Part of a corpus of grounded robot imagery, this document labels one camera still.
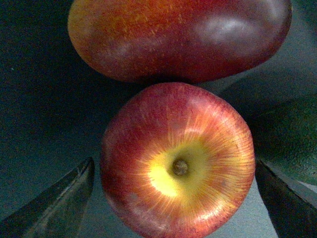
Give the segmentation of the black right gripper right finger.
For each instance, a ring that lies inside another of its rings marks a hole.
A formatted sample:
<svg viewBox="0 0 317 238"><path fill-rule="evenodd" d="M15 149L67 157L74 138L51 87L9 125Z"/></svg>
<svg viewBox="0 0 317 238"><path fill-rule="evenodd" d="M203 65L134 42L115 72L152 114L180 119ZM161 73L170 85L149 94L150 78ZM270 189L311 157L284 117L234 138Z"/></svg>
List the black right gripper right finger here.
<svg viewBox="0 0 317 238"><path fill-rule="evenodd" d="M261 160L256 160L255 176L278 237L315 238L317 193Z"/></svg>

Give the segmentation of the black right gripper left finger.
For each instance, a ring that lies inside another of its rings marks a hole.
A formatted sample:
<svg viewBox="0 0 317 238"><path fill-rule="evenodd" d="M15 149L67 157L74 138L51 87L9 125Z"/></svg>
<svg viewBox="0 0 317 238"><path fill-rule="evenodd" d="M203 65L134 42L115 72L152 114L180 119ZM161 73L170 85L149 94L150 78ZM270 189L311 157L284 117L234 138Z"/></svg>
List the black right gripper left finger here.
<svg viewBox="0 0 317 238"><path fill-rule="evenodd" d="M94 185L87 158L0 223L2 238L75 238Z"/></svg>

